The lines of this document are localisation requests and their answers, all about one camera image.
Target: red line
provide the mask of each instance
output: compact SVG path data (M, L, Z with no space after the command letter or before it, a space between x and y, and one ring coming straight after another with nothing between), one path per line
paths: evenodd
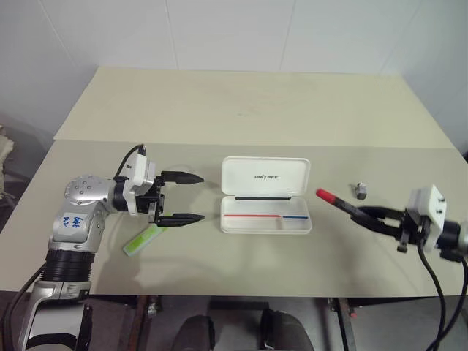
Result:
M278 214L225 214L224 217L281 217Z

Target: black cable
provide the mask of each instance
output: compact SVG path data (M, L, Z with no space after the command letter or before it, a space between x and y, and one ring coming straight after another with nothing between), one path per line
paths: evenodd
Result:
M128 158L130 157L131 154L133 154L137 149L140 149L140 150L143 150L143 147L144 145L143 144L138 144L136 146L134 146L133 148L131 148L129 150L129 152L127 152L127 154L124 156L124 158L122 159L122 162L120 163L120 165L118 166L118 169L117 169L117 172L116 174L114 175L114 180L118 177L118 175L120 174L120 172L122 171L122 169L124 168L124 165L125 165L125 162L127 162Z
M42 273L45 268L45 263L40 266L40 268L32 275L31 278L23 285L23 287L18 291L15 297L12 299L12 302L8 305L1 321L1 333L3 341L3 351L14 351L13 346L13 335L12 335L12 313L15 309L18 302L23 297L24 293L27 291L29 286L37 279L37 277Z
M458 299L458 303L456 305L455 311L453 312L453 316L448 322L447 327L445 327L444 331L442 332L442 335L438 336L429 345L426 351L432 350L436 344L439 344L450 333L450 330L455 325L455 322L458 316L460 315L461 310L463 309L463 303L465 301L465 297L467 295L467 288L468 288L468 264L465 261L465 259L461 261L461 264L463 265L463 271L464 271L463 287L461 288L461 295L460 295L460 298Z
M442 288L440 287L439 280L437 279L436 274L434 273L431 266L429 265L429 262L427 262L427 259L423 250L423 245L424 245L424 242L421 240L418 244L419 258L421 259L421 262L423 263L424 267L428 271L429 276L431 276L432 281L434 282L434 285L436 287L437 294L439 295L439 300L440 300L440 321L439 321L439 330L437 331L437 338L436 338L436 340L438 340L439 337L442 335L442 332L444 331L445 313L446 313L445 298L444 298L444 293L442 292ZM438 349L439 349L439 341L437 341L434 344L434 351L437 351Z

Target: white wall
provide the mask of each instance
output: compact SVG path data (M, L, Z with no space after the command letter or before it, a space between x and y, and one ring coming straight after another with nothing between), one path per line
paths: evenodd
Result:
M400 72L463 152L467 43L467 0L0 0L0 123L31 173L98 64Z

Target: handwritten label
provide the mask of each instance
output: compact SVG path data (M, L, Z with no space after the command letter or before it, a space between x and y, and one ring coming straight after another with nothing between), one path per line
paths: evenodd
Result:
M62 230L76 232L79 230L85 222L86 214L74 214L71 212L65 212L61 219Z

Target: green glue stick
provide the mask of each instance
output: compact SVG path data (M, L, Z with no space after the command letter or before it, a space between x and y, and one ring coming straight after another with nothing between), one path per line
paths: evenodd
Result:
M158 227L154 223L150 224L143 232L135 236L124 246L124 252L127 256L135 256L140 252L146 245L157 237L159 234L164 232L167 227Z

